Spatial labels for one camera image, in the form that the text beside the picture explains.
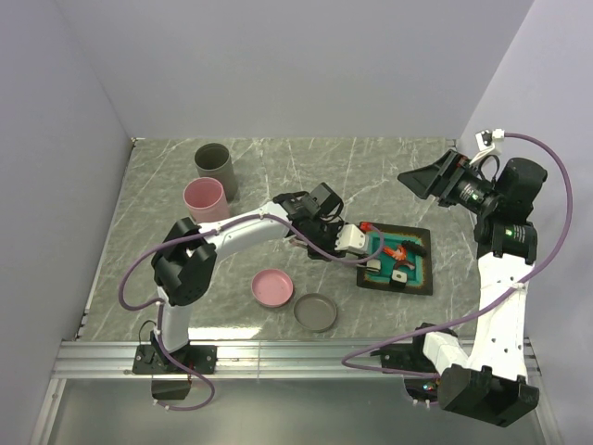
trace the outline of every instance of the white wall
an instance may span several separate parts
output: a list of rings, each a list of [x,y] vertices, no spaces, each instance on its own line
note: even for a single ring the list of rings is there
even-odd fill
[[[504,128],[538,137],[556,149],[574,186],[572,233],[557,260],[530,285],[527,332],[534,342],[546,389],[567,444],[593,443],[593,3],[536,0],[462,137]],[[505,142],[506,157],[537,159],[550,173],[533,221],[540,254],[562,225],[564,191],[553,163],[527,143]]]
[[[57,0],[128,134],[458,137],[532,0]]]
[[[56,4],[0,13],[0,442],[28,443],[81,320],[130,141]]]

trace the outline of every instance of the marble tabletop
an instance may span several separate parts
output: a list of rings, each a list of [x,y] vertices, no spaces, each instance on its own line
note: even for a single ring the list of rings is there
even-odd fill
[[[138,338],[144,320],[156,309],[128,312],[117,301],[117,286],[128,265],[162,242],[173,223],[185,216],[184,187],[196,177],[196,150],[212,139],[138,140],[92,291],[81,340]],[[470,214],[420,200],[397,175],[435,161],[448,149],[442,138],[290,138],[219,139],[229,147],[239,195],[233,215],[253,210],[283,192],[312,190],[325,181],[345,201],[347,221],[373,221],[427,228],[432,237],[434,295],[418,296],[356,287],[356,273],[338,263],[310,261],[306,251],[286,240],[239,252],[216,268],[208,293],[195,304],[190,337],[195,339],[306,339],[390,337],[422,322],[441,323],[477,309],[479,280]],[[314,334],[298,325],[292,299],[279,309],[257,304],[253,276],[266,268],[287,271],[296,297],[321,292],[333,299],[338,319],[332,329]],[[132,275],[126,298],[137,304],[155,295],[149,261]],[[469,336],[475,324],[459,327]]]

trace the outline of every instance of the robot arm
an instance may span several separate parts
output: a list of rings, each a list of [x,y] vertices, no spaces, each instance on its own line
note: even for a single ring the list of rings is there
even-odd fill
[[[527,217],[547,173],[533,161],[515,158],[496,181],[488,181],[474,164],[449,150],[434,164],[401,173],[398,179],[420,198],[433,195],[441,207],[461,204],[476,214],[473,236],[478,243],[480,309],[509,287],[516,290],[478,319],[469,357],[450,330],[428,333],[418,341],[441,375],[437,398],[442,409],[507,426],[536,408],[539,395],[537,388],[527,385],[523,353],[527,284],[518,280],[534,269],[537,233]]]
[[[338,220],[343,207],[342,199],[327,184],[321,183],[310,193],[282,194],[259,209],[228,220],[206,222],[196,226],[189,218],[185,218],[175,223],[165,241],[213,230],[216,234],[163,249],[152,260],[158,296],[165,301],[161,326],[165,350],[169,353],[180,351],[179,358],[183,361],[183,350],[189,344],[188,327],[193,303],[208,290],[212,272],[218,261],[265,241],[290,235],[286,224],[264,218],[264,215],[273,215],[293,225],[313,244],[333,256],[343,257],[348,250],[357,252],[360,246],[350,244],[349,240],[354,239],[352,233],[358,232],[362,235],[362,232],[353,224],[345,224],[341,219]],[[246,219],[248,216],[257,215],[260,218]],[[227,226],[233,221],[237,223],[221,230],[222,226]],[[308,254],[314,260],[324,259],[310,248]],[[160,355],[160,359],[167,362],[162,353],[159,353],[154,335],[152,337],[154,349]]]

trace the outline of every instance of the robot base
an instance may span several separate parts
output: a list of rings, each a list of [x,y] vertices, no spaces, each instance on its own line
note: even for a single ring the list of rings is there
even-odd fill
[[[136,375],[185,374],[171,363],[161,352],[154,335],[148,345],[138,345],[132,373]],[[213,345],[190,345],[176,350],[171,356],[185,366],[202,375],[214,374],[217,347]],[[182,401],[187,397],[191,383],[188,380],[153,380],[152,395],[158,401]]]
[[[519,377],[513,382],[492,370],[465,369],[457,364],[445,370],[438,387],[438,404],[445,411],[496,426],[509,426],[537,407],[539,389]]]

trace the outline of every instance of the gray floor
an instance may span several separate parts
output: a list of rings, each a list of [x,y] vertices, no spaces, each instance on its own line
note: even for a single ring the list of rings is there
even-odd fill
[[[364,380],[222,380],[216,399],[193,413],[152,406],[148,381],[69,381],[51,444],[143,445],[538,445],[530,413],[500,428],[413,407],[400,378]],[[203,400],[198,388],[186,403]]]
[[[132,153],[115,222],[100,265],[88,323],[82,340],[137,338],[140,324],[154,319],[150,308],[127,312],[117,302],[117,285],[128,265],[161,242],[173,223],[187,216],[182,192],[196,177],[193,155],[207,139],[143,140]],[[425,227],[431,230],[433,296],[385,293],[356,287],[355,271],[335,263],[310,261],[299,248],[274,241],[240,252],[220,264],[210,291],[194,309],[190,337],[203,339],[300,339],[388,337],[418,326],[460,317],[477,308],[479,280],[469,213],[442,209],[417,199],[397,181],[400,172],[436,160],[447,149],[444,139],[293,138],[226,139],[240,185],[232,214],[252,210],[288,191],[329,184],[346,202],[346,219]],[[253,300],[251,278],[261,269],[287,271],[296,296],[319,291],[335,300],[338,321],[323,334],[311,334],[295,321],[294,301],[264,309]],[[154,295],[149,261],[127,287],[127,299],[139,303]],[[474,324],[460,329],[474,332]]]

